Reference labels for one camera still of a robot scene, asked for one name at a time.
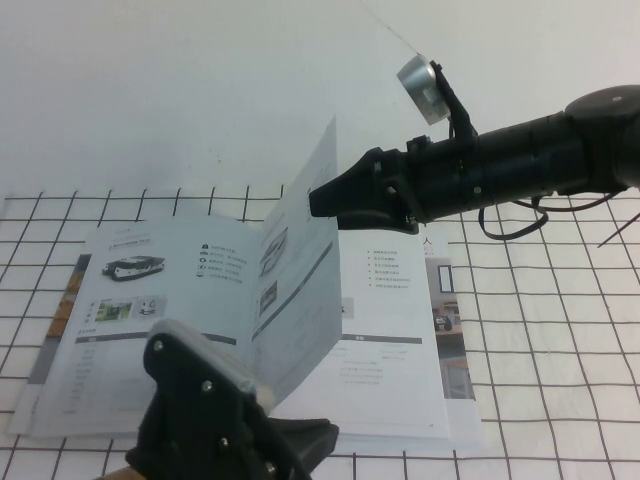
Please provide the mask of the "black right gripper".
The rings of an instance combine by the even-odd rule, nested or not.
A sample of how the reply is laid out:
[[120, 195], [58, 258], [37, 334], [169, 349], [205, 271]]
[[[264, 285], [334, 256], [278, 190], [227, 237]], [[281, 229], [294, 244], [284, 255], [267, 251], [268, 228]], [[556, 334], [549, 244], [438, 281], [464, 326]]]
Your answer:
[[488, 136], [366, 152], [309, 194], [311, 215], [339, 217], [340, 230], [417, 234], [418, 223], [488, 206]]

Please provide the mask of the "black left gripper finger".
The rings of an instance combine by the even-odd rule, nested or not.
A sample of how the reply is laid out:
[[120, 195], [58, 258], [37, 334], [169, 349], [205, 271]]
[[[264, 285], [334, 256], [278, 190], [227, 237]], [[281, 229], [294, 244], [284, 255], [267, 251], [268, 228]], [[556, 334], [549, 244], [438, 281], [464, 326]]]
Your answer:
[[339, 427], [327, 419], [270, 420], [284, 452], [276, 460], [275, 479], [311, 479], [313, 471], [333, 452]]

